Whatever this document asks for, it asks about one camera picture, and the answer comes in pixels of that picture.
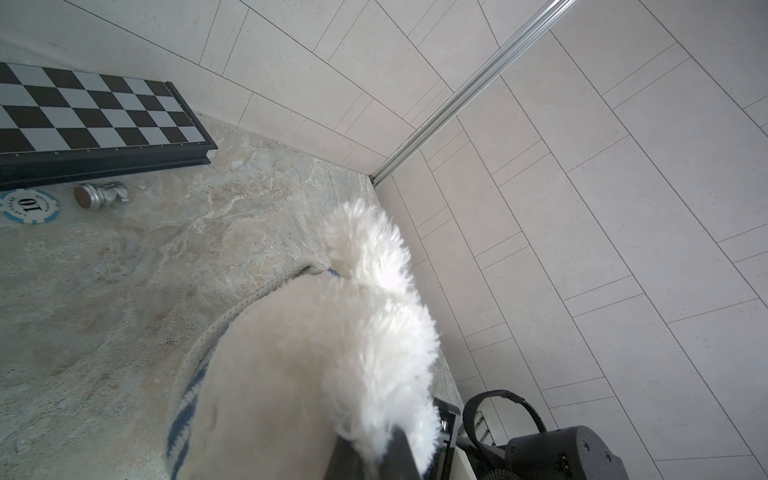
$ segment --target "black and white checkered surface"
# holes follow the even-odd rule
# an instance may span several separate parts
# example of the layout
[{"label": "black and white checkered surface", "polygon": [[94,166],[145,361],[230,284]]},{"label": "black and white checkered surface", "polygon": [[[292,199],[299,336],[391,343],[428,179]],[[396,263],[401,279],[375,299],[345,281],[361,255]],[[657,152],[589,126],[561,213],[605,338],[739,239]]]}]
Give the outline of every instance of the black and white checkered surface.
[{"label": "black and white checkered surface", "polygon": [[159,81],[0,62],[0,154],[202,141]]}]

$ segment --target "white plush toy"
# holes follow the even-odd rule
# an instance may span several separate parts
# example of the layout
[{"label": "white plush toy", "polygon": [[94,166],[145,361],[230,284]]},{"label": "white plush toy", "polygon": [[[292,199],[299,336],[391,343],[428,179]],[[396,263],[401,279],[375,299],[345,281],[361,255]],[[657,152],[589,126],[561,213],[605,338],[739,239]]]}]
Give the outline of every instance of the white plush toy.
[{"label": "white plush toy", "polygon": [[423,475],[437,446],[435,324],[397,227],[361,200],[329,216],[331,268],[246,308],[205,373],[178,478],[323,478],[336,436],[377,465],[398,425]]}]

